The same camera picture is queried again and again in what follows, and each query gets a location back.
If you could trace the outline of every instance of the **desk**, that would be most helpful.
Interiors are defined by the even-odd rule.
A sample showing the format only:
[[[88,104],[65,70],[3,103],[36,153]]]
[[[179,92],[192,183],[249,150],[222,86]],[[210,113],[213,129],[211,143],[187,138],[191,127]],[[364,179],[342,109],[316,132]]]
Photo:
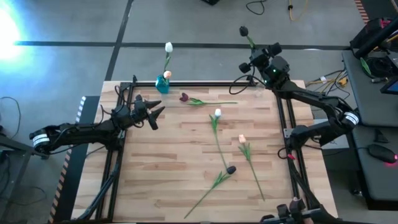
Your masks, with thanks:
[[[100,103],[110,111],[116,105],[114,86],[105,82]],[[191,107],[178,99],[181,92],[204,101],[237,101],[236,105]],[[275,96],[267,90],[248,88],[229,95],[226,87],[172,87],[160,95],[154,87],[135,87],[134,94],[162,100],[166,109],[159,129],[148,124],[127,132],[123,164],[114,209],[114,222],[258,222],[276,213],[276,206],[292,199],[286,161],[276,153],[283,147]],[[309,105],[293,101],[298,124],[313,122]],[[209,114],[221,108],[219,139],[227,163],[237,172],[212,192],[187,219],[185,214],[208,190],[223,163],[211,132]],[[101,119],[101,110],[95,121]],[[238,135],[252,146],[252,160],[266,201],[261,200],[248,162],[238,149]],[[100,145],[89,145],[88,152]],[[304,148],[310,187],[330,214],[336,216],[322,152]],[[81,215],[98,193],[106,151],[90,155],[83,166],[72,218]],[[108,211],[105,198],[103,215]]]
[[[389,140],[390,143],[383,144],[377,143],[384,147],[387,147],[398,154],[398,129],[397,128],[379,128],[383,135]],[[357,126],[353,131],[353,140],[355,143],[354,147],[367,147],[370,144],[375,144],[374,139],[374,128]],[[373,201],[385,201],[393,202],[396,201],[396,210],[398,208],[398,162],[395,164],[388,164],[380,161],[369,155],[367,149],[358,149],[358,157],[361,163],[364,181],[366,187],[363,189],[364,196],[368,200],[368,206],[370,209],[381,209],[379,205],[373,205]],[[392,210],[392,203],[387,210]]]
[[[344,65],[365,126],[398,127],[398,96],[382,94],[384,83],[371,83],[362,71],[361,61],[351,51],[343,51]]]

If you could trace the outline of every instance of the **yellow cable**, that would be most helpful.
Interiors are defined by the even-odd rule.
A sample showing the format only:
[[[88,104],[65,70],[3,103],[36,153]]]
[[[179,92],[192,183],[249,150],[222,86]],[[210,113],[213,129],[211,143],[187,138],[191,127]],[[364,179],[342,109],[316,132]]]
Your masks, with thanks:
[[[338,74],[338,76],[336,77],[335,80],[338,80],[339,77],[340,77],[340,75],[342,75],[343,73],[344,73],[344,71],[340,72],[340,74]],[[329,83],[324,87],[324,89],[321,91],[321,93],[323,93],[332,83],[334,83],[334,81],[333,81],[333,82],[329,82]]]
[[[289,0],[289,5],[290,6],[293,6],[292,5],[292,0]],[[290,16],[290,20],[291,21],[297,21],[297,20],[299,20],[300,19],[300,17],[305,13],[305,11],[307,10],[307,7],[308,7],[308,0],[305,0],[305,5],[304,5],[304,9],[303,9],[303,11],[301,12],[301,14],[297,17],[297,18],[293,18],[293,8],[291,8],[291,9],[289,9],[289,16]]]
[[[391,37],[390,39],[388,39],[387,40],[387,43],[388,42],[391,42],[391,41],[393,41],[393,40],[395,40],[396,38],[398,38],[398,34],[396,34],[395,36],[393,36],[393,37]]]

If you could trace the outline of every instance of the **striped tape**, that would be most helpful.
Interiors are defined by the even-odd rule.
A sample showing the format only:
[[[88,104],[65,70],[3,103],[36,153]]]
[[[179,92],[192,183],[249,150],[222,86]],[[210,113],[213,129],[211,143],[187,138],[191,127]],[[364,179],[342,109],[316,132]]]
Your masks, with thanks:
[[[354,0],[356,7],[358,8],[358,11],[362,17],[362,20],[364,21],[364,23],[369,22],[369,16],[365,11],[365,8],[362,5],[361,0]]]
[[[83,111],[83,106],[85,104],[85,101],[86,101],[86,97],[83,96],[81,98],[81,101],[80,101],[79,110],[77,111],[77,116],[76,116],[76,120],[75,120],[76,123],[79,123],[79,121],[80,121],[80,116],[81,116],[81,112]],[[49,220],[47,221],[48,224],[54,223],[55,213],[57,212],[58,202],[59,202],[60,197],[61,197],[62,187],[63,187],[63,183],[65,181],[65,177],[66,177],[66,174],[67,174],[67,170],[68,170],[68,165],[69,165],[69,160],[70,160],[71,154],[72,154],[72,149],[67,150],[67,154],[65,155],[65,160],[64,160],[63,166],[62,166],[61,176],[60,176],[60,179],[58,181],[58,185],[57,185],[57,189],[55,191],[54,199],[52,201],[50,217],[49,217]]]

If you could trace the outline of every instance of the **black table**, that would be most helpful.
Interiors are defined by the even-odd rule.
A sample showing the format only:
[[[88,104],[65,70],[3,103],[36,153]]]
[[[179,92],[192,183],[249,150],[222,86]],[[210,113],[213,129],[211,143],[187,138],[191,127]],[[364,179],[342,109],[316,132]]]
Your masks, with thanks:
[[[351,148],[367,147],[379,144],[398,154],[398,128],[378,128],[389,140],[389,143],[374,142],[375,128],[357,126],[352,133]],[[369,209],[397,210],[398,209],[398,162],[388,164],[369,155],[367,149],[356,149],[362,168],[359,176],[363,195]]]
[[[361,61],[351,51],[343,52],[349,82],[365,126],[398,127],[398,96],[382,94],[384,83],[371,83],[362,71]]]

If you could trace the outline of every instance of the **computer mouse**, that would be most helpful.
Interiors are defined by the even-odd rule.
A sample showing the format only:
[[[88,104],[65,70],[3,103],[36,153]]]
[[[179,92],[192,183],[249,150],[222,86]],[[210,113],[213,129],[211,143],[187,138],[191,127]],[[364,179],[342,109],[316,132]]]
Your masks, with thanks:
[[[376,159],[391,164],[395,163],[398,159],[398,156],[392,150],[377,144],[369,145],[368,152],[371,156],[375,157]]]

